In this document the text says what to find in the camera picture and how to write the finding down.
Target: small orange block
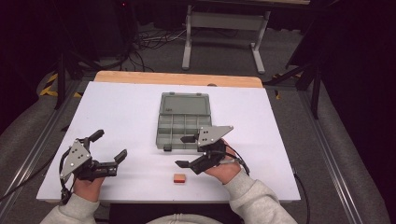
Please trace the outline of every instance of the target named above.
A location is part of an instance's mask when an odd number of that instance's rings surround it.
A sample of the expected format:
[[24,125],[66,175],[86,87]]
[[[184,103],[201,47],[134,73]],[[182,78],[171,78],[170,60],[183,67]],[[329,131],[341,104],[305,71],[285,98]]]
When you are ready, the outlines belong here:
[[186,175],[184,174],[174,174],[174,183],[185,183]]

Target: gray sleeve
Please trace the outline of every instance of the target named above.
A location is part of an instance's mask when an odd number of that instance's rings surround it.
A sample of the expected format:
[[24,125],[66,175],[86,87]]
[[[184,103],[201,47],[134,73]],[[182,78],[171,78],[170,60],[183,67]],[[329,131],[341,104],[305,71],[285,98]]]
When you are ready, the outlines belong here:
[[54,207],[41,223],[95,223],[93,213],[98,206],[99,202],[92,203],[72,194],[66,205]]
[[270,188],[243,171],[224,188],[230,193],[231,208],[245,223],[297,223]]

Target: white table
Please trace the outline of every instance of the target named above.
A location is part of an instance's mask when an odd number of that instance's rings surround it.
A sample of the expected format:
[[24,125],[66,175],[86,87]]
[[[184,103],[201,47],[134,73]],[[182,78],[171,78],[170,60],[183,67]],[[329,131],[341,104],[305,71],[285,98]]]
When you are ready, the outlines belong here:
[[[195,150],[157,149],[155,137],[163,92],[209,94],[213,125],[233,125],[225,139],[246,161],[250,176],[269,186],[280,201],[300,200],[286,150],[265,89],[91,82],[37,194],[59,201],[59,161],[76,138],[99,129],[105,135],[91,143],[95,160],[113,161],[123,149],[128,156],[118,175],[108,177],[100,200],[109,203],[225,203],[229,195],[217,179],[181,169],[175,161],[193,161]],[[173,174],[184,173],[185,184]]]

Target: hand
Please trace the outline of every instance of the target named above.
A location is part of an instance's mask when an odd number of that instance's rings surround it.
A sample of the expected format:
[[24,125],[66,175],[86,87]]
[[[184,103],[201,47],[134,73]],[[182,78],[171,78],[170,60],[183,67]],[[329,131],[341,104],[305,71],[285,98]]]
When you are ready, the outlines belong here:
[[[224,141],[226,147],[226,152],[235,156],[235,152],[228,147],[228,143]],[[233,158],[226,156],[224,160],[232,160]],[[234,176],[236,176],[241,171],[241,166],[237,161],[232,163],[220,164],[219,166],[207,169],[205,173],[207,175],[212,175],[217,178],[222,184],[228,184]]]
[[85,200],[96,203],[99,200],[100,188],[104,181],[104,177],[96,178],[92,182],[77,178],[74,185],[74,193]]

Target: dark floor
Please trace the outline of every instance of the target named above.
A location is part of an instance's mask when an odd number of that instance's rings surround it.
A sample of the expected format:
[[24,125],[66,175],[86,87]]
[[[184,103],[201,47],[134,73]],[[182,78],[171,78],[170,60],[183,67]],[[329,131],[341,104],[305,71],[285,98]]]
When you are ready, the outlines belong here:
[[[302,38],[296,31],[278,32],[268,29],[260,50],[266,73],[258,75],[248,49],[248,44],[254,39],[255,34],[238,32],[235,35],[234,31],[222,32],[232,37],[225,37],[213,31],[200,31],[195,34],[189,71],[181,69],[184,49],[182,39],[176,39],[159,49],[145,49],[138,52],[145,66],[155,72],[249,76],[269,80],[274,74],[288,71],[285,69],[285,64]],[[134,54],[131,54],[131,57],[139,62]],[[110,62],[113,61],[111,59],[102,61],[103,64]],[[133,65],[130,61],[125,62],[121,69],[142,71],[141,66]],[[42,80],[37,92],[43,89],[50,75]],[[78,91],[83,91],[89,80],[92,80],[92,77],[84,77],[78,84]],[[72,82],[68,81],[67,85],[71,86]],[[304,108],[301,94],[297,91],[280,91],[280,99],[277,100],[274,91],[267,91],[290,164],[297,170],[307,190],[311,223],[389,223],[383,200],[338,118],[324,86],[319,97],[318,124],[326,136],[332,156],[346,182],[353,205],[356,206],[361,220],[353,221],[348,215],[347,210],[350,205],[343,204],[343,195],[340,195],[340,191],[336,188],[333,172],[329,168],[331,166],[325,159],[326,153],[323,151],[322,142],[318,139],[310,114]],[[64,132],[61,129],[70,123],[79,100],[80,98],[74,97],[65,106],[64,112],[49,136],[48,143],[42,146],[44,149],[35,169],[44,164],[62,142]],[[50,115],[54,112],[55,104],[56,97],[40,96],[39,101],[20,115],[0,136],[2,194],[7,191],[14,175],[35,145],[36,139],[45,129]],[[54,206],[35,199],[44,179],[42,174],[44,173],[41,172],[22,188],[4,223],[38,223]],[[302,196],[300,202],[282,205],[298,223],[305,223],[307,208],[301,188],[300,193]],[[108,205],[103,204],[96,216],[107,218],[108,210]]]

